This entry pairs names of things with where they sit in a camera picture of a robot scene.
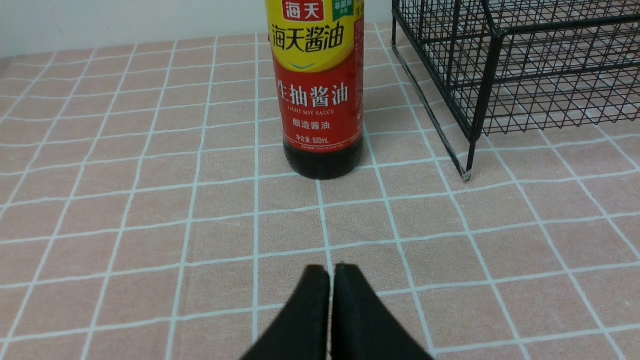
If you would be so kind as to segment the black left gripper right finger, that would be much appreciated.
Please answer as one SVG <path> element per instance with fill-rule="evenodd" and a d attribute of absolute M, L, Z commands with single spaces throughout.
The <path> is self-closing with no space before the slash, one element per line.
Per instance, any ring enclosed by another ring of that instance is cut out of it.
<path fill-rule="evenodd" d="M 431 360 L 386 308 L 355 264 L 334 270 L 333 360 Z"/>

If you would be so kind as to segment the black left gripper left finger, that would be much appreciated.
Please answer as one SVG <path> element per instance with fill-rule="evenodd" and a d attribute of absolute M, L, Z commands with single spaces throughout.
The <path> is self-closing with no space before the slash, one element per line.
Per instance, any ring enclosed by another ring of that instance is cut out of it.
<path fill-rule="evenodd" d="M 308 265 L 281 312 L 242 359 L 326 359 L 329 296 L 326 269 Z"/>

